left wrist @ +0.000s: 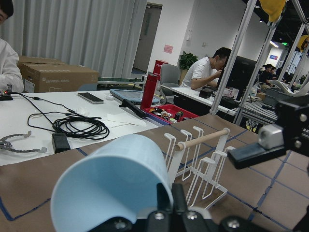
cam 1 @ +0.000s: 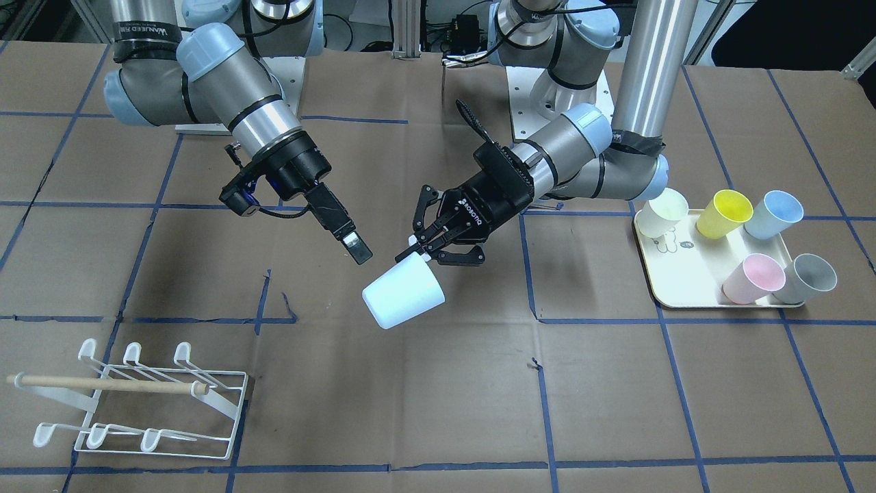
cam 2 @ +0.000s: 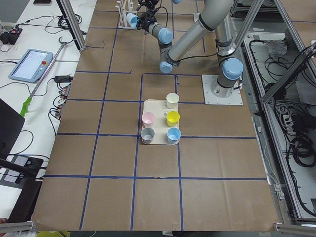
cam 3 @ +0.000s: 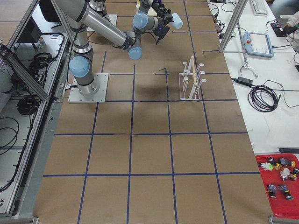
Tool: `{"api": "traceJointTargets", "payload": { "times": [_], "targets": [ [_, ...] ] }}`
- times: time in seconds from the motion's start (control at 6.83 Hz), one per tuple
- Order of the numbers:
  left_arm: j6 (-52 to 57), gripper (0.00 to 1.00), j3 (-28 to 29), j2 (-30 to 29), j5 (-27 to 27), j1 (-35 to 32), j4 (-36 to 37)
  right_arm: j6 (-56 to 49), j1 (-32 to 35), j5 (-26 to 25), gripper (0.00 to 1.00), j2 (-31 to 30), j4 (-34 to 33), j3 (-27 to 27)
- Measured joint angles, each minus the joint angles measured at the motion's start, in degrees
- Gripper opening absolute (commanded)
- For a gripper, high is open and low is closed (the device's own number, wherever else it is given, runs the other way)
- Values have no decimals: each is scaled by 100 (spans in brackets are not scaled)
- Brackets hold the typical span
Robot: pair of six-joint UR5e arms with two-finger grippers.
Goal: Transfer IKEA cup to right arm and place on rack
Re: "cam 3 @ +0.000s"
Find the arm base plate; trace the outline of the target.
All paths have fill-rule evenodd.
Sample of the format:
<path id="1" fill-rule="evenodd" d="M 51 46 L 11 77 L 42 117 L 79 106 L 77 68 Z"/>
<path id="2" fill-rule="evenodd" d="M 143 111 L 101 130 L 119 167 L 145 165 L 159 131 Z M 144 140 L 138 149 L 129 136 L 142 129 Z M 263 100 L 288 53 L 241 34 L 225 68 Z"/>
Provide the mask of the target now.
<path id="1" fill-rule="evenodd" d="M 74 78 L 73 85 L 77 87 L 71 88 L 68 97 L 69 103 L 105 103 L 107 94 L 109 74 L 94 73 L 94 80 L 91 84 L 79 85 Z"/>
<path id="2" fill-rule="evenodd" d="M 107 14 L 104 16 L 104 19 L 108 20 L 111 24 L 113 24 L 114 26 L 116 26 L 117 24 L 117 14 Z"/>

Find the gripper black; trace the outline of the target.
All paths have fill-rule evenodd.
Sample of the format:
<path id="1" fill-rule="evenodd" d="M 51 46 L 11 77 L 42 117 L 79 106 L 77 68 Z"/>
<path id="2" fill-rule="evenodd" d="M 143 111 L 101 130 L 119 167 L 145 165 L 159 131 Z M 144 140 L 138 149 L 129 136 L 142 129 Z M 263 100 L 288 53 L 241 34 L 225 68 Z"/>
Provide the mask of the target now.
<path id="1" fill-rule="evenodd" d="M 169 30 L 170 30 L 170 28 L 168 26 L 166 26 L 163 21 L 159 21 L 157 28 L 155 28 L 155 35 L 159 39 L 163 39 Z"/>
<path id="2" fill-rule="evenodd" d="M 172 20 L 171 10 L 167 9 L 163 2 L 156 1 L 154 2 L 154 11 L 157 13 L 157 16 L 166 21 Z"/>

